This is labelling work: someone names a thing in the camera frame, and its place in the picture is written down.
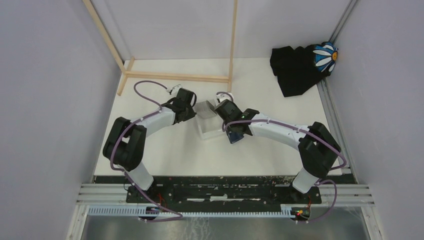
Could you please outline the silver credit card stack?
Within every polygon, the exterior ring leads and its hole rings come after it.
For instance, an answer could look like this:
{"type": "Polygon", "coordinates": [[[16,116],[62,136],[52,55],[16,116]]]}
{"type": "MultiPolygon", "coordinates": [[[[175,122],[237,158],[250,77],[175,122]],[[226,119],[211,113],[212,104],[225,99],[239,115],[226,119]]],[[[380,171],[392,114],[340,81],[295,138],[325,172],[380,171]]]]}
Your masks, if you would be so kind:
{"type": "Polygon", "coordinates": [[[197,102],[193,109],[196,114],[202,119],[214,118],[217,114],[215,112],[216,105],[210,100],[197,102]]]}

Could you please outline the clear plastic card box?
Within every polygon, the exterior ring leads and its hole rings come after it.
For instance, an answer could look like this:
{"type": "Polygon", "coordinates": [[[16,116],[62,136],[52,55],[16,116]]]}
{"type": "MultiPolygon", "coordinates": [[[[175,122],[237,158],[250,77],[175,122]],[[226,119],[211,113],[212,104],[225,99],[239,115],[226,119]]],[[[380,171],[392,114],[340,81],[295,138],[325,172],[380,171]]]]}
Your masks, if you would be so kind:
{"type": "Polygon", "coordinates": [[[225,136],[225,132],[222,130],[223,120],[218,115],[202,118],[197,114],[195,121],[201,140],[206,141],[225,136]]]}

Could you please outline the blue leather card holder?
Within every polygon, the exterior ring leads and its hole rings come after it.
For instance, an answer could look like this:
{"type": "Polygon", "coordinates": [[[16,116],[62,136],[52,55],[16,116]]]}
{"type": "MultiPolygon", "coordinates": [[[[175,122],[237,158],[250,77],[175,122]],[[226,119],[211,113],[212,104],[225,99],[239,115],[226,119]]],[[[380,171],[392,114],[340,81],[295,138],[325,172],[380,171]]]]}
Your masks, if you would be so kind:
{"type": "Polygon", "coordinates": [[[227,131],[226,135],[230,144],[235,144],[244,138],[243,133],[235,132],[235,131],[227,131]]]}

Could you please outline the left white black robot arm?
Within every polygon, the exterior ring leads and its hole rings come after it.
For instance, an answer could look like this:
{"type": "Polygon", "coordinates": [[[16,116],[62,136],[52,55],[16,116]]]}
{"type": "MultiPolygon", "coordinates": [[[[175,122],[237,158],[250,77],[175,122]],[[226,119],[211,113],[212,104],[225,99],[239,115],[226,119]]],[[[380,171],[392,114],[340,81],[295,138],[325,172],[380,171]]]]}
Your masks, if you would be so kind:
{"type": "Polygon", "coordinates": [[[156,200],[158,191],[152,186],[154,177],[142,162],[147,137],[157,131],[195,117],[197,95],[179,88],[176,96],[159,104],[158,109],[136,120],[115,119],[102,149],[102,155],[115,171],[120,171],[138,190],[138,197],[149,204],[156,200]]]}

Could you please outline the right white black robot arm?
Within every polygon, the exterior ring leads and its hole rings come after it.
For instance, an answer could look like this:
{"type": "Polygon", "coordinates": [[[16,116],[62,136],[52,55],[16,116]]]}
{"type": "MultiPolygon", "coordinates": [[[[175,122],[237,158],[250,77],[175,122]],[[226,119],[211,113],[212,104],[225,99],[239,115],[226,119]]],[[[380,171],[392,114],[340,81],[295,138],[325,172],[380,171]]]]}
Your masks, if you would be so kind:
{"type": "Polygon", "coordinates": [[[286,123],[255,109],[242,111],[230,100],[221,102],[215,112],[223,120],[222,130],[231,143],[249,135],[274,140],[298,151],[302,168],[288,187],[289,199],[295,204],[302,204],[309,198],[312,187],[335,170],[334,164],[341,157],[339,144],[320,122],[312,125],[286,123]]]}

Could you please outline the black cloth with daisy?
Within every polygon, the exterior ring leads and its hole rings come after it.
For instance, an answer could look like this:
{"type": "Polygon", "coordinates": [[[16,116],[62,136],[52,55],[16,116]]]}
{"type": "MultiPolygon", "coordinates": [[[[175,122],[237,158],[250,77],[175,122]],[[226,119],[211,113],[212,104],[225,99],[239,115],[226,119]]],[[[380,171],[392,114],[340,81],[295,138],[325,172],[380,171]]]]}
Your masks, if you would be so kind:
{"type": "Polygon", "coordinates": [[[331,75],[339,49],[331,42],[273,48],[270,67],[285,98],[301,96],[331,75]]]}

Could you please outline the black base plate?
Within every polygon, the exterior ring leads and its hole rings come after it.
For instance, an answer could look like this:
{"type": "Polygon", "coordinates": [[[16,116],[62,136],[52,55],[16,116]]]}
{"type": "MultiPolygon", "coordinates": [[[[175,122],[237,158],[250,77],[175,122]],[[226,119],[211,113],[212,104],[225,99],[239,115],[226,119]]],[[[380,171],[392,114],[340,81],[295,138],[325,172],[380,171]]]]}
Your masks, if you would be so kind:
{"type": "Polygon", "coordinates": [[[324,201],[313,186],[307,193],[292,188],[293,176],[155,176],[139,192],[124,176],[97,176],[95,185],[117,187],[123,203],[149,204],[148,211],[168,208],[179,213],[277,212],[281,205],[309,207],[324,201]]]}

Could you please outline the wooden frame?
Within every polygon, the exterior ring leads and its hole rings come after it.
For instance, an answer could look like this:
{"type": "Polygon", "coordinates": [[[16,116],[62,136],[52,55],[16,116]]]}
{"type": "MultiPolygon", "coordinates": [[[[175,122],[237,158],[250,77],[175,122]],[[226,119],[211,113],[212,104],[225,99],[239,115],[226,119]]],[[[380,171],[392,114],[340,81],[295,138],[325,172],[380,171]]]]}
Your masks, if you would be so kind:
{"type": "Polygon", "coordinates": [[[136,61],[132,56],[129,60],[128,66],[124,65],[124,60],[121,58],[118,49],[116,48],[111,36],[108,33],[103,21],[101,20],[95,6],[90,0],[82,1],[89,15],[91,16],[94,24],[96,25],[100,35],[102,36],[109,52],[114,58],[122,76],[123,80],[119,84],[116,94],[121,96],[126,86],[128,78],[137,79],[150,79],[150,80],[173,80],[173,81],[189,81],[189,82],[205,82],[205,83],[220,83],[227,84],[227,90],[232,90],[233,72],[234,72],[234,52],[235,52],[235,38],[236,38],[236,25],[237,25],[237,12],[238,1],[233,1],[232,12],[232,29],[231,29],[231,42],[230,42],[230,56],[228,65],[228,76],[220,75],[204,75],[204,74],[184,74],[184,73],[165,73],[165,72],[146,72],[146,71],[133,71],[132,67],[136,61]]]}

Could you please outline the aluminium rail frame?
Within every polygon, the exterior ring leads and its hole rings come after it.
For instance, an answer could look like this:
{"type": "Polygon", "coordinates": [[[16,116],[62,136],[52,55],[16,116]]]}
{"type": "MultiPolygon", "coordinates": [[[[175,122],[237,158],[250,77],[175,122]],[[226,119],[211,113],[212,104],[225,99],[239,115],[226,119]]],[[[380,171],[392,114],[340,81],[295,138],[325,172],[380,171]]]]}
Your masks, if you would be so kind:
{"type": "MultiPolygon", "coordinates": [[[[106,27],[110,37],[110,29],[106,26],[105,21],[100,15],[96,5],[96,11],[98,12],[104,26],[106,27]]],[[[124,61],[124,66],[129,65],[130,59],[126,59],[124,54],[121,54],[117,48],[119,55],[124,61]]],[[[135,58],[134,66],[139,64],[139,60],[135,58]]],[[[128,79],[140,79],[140,80],[158,80],[158,81],[173,81],[165,79],[142,79],[142,78],[128,78],[128,79]]],[[[119,84],[122,82],[123,76],[121,74],[119,79],[119,84]]],[[[197,83],[203,89],[206,89],[209,84],[225,84],[226,83],[213,83],[213,82],[197,82],[197,81],[181,81],[187,83],[197,83]]],[[[124,91],[129,90],[129,84],[126,81],[124,91]]],[[[116,99],[113,101],[112,110],[122,110],[123,104],[127,103],[130,99],[134,98],[134,94],[128,93],[127,95],[119,96],[116,94],[116,99]]],[[[158,175],[156,176],[173,176],[173,177],[263,177],[263,176],[292,176],[292,175],[224,175],[224,174],[215,174],[208,175],[207,170],[215,169],[218,164],[228,164],[228,159],[218,151],[214,150],[214,147],[221,147],[224,142],[224,137],[216,137],[209,140],[202,140],[199,135],[198,128],[196,132],[198,136],[195,136],[195,131],[193,126],[196,123],[194,118],[193,121],[190,121],[188,124],[177,129],[178,133],[182,133],[184,130],[187,130],[187,133],[184,135],[184,138],[188,141],[188,144],[193,147],[193,150],[189,150],[188,146],[183,146],[181,150],[177,151],[176,159],[183,167],[189,167],[190,172],[184,173],[182,175],[158,175]]],[[[363,216],[364,227],[369,235],[369,238],[372,240],[380,240],[382,234],[380,232],[379,223],[377,220],[377,215],[375,212],[375,202],[371,193],[371,189],[366,184],[359,184],[356,180],[356,177],[353,173],[352,166],[349,160],[340,159],[338,163],[341,165],[341,174],[340,175],[330,175],[323,182],[318,183],[315,187],[318,187],[324,192],[323,202],[318,204],[320,208],[360,208],[363,216]]],[[[83,237],[84,227],[87,221],[88,207],[93,205],[107,205],[107,206],[141,206],[149,205],[147,203],[123,203],[124,194],[117,193],[117,186],[108,185],[101,186],[100,184],[95,184],[95,177],[98,176],[123,176],[121,173],[110,174],[109,172],[103,173],[103,170],[109,170],[109,167],[106,166],[106,160],[104,157],[100,156],[97,160],[96,167],[94,169],[93,178],[90,183],[84,183],[81,185],[80,192],[78,194],[78,199],[76,201],[76,207],[73,213],[72,221],[68,229],[66,238],[68,240],[80,240],[83,237]]],[[[293,209],[299,209],[301,206],[299,204],[282,204],[280,207],[291,207],[293,209]]]]}

